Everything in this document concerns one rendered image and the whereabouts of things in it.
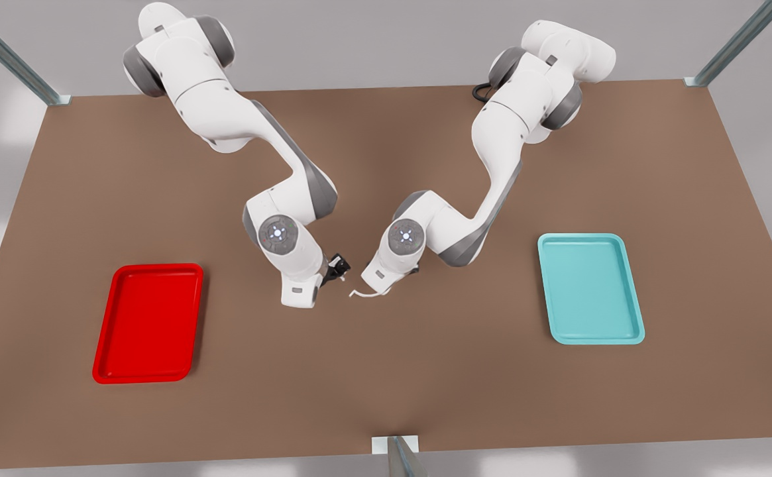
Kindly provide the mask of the teal rectangular tray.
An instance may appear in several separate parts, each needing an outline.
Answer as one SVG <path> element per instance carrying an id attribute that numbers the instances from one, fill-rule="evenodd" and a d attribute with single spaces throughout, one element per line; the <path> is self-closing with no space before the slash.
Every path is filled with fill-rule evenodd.
<path id="1" fill-rule="evenodd" d="M 564 345 L 638 345 L 645 336 L 623 240 L 545 233 L 537 241 L 547 320 Z"/>

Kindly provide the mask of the red rectangular tray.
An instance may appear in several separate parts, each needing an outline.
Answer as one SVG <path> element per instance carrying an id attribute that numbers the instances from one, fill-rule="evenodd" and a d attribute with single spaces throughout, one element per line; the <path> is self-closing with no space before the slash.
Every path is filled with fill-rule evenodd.
<path id="1" fill-rule="evenodd" d="M 203 268 L 195 263 L 119 268 L 92 366 L 95 382 L 183 380 L 192 367 L 203 278 Z"/>

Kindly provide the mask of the silver frame post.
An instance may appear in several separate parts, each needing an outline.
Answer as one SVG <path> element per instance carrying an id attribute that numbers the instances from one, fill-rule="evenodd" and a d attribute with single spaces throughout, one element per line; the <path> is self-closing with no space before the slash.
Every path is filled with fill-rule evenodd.
<path id="1" fill-rule="evenodd" d="M 772 0 L 764 2 L 696 75 L 683 78 L 686 87 L 702 88 L 710 84 L 743 52 L 772 21 Z"/>
<path id="2" fill-rule="evenodd" d="M 371 438 L 371 453 L 388 456 L 389 477 L 429 477 L 417 452 L 418 435 Z"/>
<path id="3" fill-rule="evenodd" d="M 61 95 L 0 37 L 0 64 L 48 106 L 70 105 L 72 96 Z"/>

